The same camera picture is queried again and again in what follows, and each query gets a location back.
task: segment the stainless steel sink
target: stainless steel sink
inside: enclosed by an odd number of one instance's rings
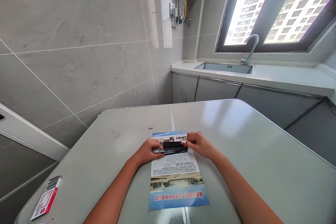
[[[204,62],[195,67],[195,69],[204,69],[212,71],[233,72],[237,74],[252,74],[253,66],[239,64],[224,64],[215,62]]]

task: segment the chrome faucet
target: chrome faucet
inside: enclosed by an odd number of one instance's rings
[[[244,43],[247,43],[251,38],[255,38],[255,42],[254,42],[254,45],[252,47],[252,50],[249,54],[249,56],[247,57],[247,59],[241,59],[241,63],[244,63],[244,65],[248,65],[250,63],[250,60],[251,60],[251,57],[252,57],[252,54],[254,52],[254,49],[256,48],[258,42],[259,42],[259,36],[257,34],[252,34],[250,37],[248,37]]]

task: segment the window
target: window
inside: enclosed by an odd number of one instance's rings
[[[259,35],[256,52],[307,51],[335,8],[336,0],[228,0],[216,52],[251,50],[250,34]]]
[[[305,7],[307,2],[308,2],[308,0],[302,0],[302,1],[300,1],[296,8],[300,9],[300,8]]]
[[[286,27],[286,28],[282,29],[281,33],[287,33],[287,32],[289,32],[290,29],[291,29],[290,27]]]
[[[292,25],[292,24],[294,24],[295,20],[296,20],[296,19],[289,19],[289,20],[287,21],[286,26],[287,26],[287,25]]]
[[[302,10],[294,11],[292,16],[299,16]]]
[[[316,8],[313,14],[319,14],[323,10],[324,6],[319,6]]]
[[[286,35],[280,35],[280,36],[278,37],[278,40],[284,40],[285,37],[286,37]]]
[[[308,28],[309,28],[309,27],[310,27],[310,24],[308,24],[308,25],[304,26],[304,27],[302,28],[302,30],[301,30],[301,31],[302,31],[302,32],[303,32],[303,31],[305,32],[306,30],[308,30]]]
[[[315,1],[313,2],[313,4],[317,4],[319,1],[320,1],[320,0],[315,0]]]
[[[306,15],[312,13],[313,10],[314,10],[314,8],[308,9]]]

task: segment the gray table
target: gray table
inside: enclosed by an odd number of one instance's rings
[[[125,161],[153,132],[202,131],[284,223],[332,223],[336,169],[240,100],[104,111],[50,177],[63,179],[49,214],[31,223],[82,223]],[[151,164],[136,173],[118,223],[240,223],[219,172],[196,154],[210,206],[152,211]],[[46,182],[15,223],[27,223]]]

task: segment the stapler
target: stapler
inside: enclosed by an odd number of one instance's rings
[[[153,153],[163,153],[164,155],[185,153],[188,151],[188,147],[183,142],[164,142],[163,149],[155,149]]]

